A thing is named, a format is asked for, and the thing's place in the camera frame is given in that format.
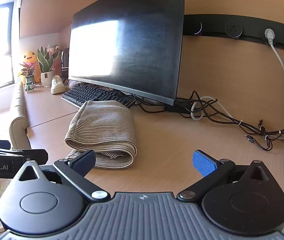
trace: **wooden desk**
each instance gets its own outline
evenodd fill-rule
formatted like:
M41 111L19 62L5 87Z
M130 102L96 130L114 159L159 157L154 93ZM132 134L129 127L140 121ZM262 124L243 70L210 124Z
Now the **wooden desk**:
M48 164L66 157L71 151L64 143L64 136L74 113L66 114L66 109L71 109L72 105L60 97L51 95L49 88L26 95L28 114L33 123L48 120L28 128L32 148L46 149ZM47 110L43 111L42 98L54 102L54 108L45 107ZM192 165L192 154L197 149L216 159L228 158L237 164L248 165L252 160L262 160L284 191L283 141L275 141L273 150L264 152L249 143L236 126L207 119L195 122L175 113L147 114L138 106L132 107L131 111L138 146L135 163L123 170L94 168L86 176L111 195L115 191L172 191L176 195L202 178Z

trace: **smiling toy face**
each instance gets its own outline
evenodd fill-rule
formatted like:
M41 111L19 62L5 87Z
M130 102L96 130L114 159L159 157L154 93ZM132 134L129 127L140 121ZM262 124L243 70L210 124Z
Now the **smiling toy face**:
M23 61L24 61L24 62L30 62L30 63L35 63L35 62L37 62L37 58L36 58L35 53L32 52L32 51L27 51L27 52L24 54Z

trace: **folded garment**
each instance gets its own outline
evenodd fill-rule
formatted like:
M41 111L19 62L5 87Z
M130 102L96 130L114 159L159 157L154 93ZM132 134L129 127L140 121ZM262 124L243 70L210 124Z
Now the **folded garment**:
M137 153L133 124L130 110L117 101L85 102L69 124L64 139L73 148L67 159L94 150L95 167L129 167Z

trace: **white shoe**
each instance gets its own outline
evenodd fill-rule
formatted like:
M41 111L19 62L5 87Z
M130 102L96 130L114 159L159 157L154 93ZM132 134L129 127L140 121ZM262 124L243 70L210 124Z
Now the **white shoe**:
M65 86L60 76L54 76L52 79L51 93L52 95L65 92Z

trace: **black keyboard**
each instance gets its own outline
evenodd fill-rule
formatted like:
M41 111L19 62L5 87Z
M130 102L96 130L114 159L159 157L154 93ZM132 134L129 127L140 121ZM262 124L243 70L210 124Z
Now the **black keyboard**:
M124 106L130 108L135 103L135 99L128 97L124 93L117 90L106 90L102 88L80 84L73 87L62 95L62 99L81 107L86 101L118 101Z

